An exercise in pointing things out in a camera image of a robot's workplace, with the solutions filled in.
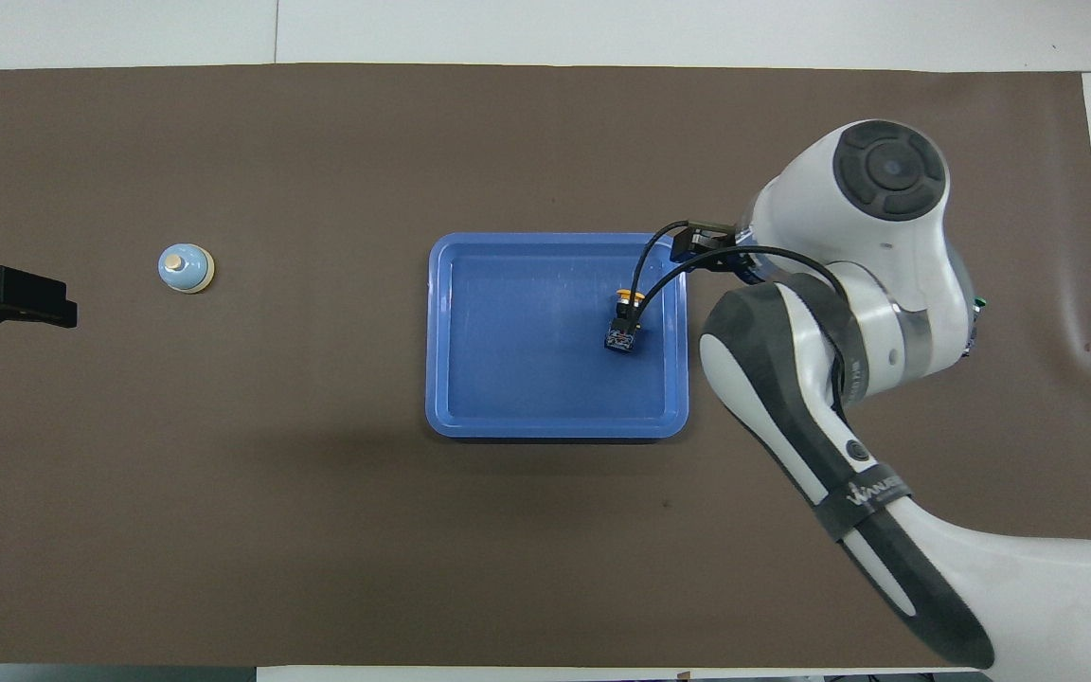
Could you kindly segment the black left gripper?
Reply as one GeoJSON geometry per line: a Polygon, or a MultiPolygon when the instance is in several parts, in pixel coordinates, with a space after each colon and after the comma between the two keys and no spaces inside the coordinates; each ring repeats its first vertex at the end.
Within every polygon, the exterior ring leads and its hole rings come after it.
{"type": "Polygon", "coordinates": [[[65,283],[0,264],[0,324],[31,322],[77,328],[77,303],[65,297],[65,283]]]}

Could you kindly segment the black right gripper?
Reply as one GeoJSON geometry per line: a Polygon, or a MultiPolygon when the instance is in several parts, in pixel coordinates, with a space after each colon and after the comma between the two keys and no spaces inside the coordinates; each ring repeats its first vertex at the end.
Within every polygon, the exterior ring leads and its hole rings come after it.
{"type": "Polygon", "coordinates": [[[672,237],[670,260],[678,266],[686,266],[688,272],[707,270],[723,275],[733,275],[746,285],[757,284],[755,261],[750,254],[736,252],[718,259],[702,260],[694,263],[708,252],[738,247],[740,229],[734,224],[714,224],[714,222],[688,222],[672,237]]]}

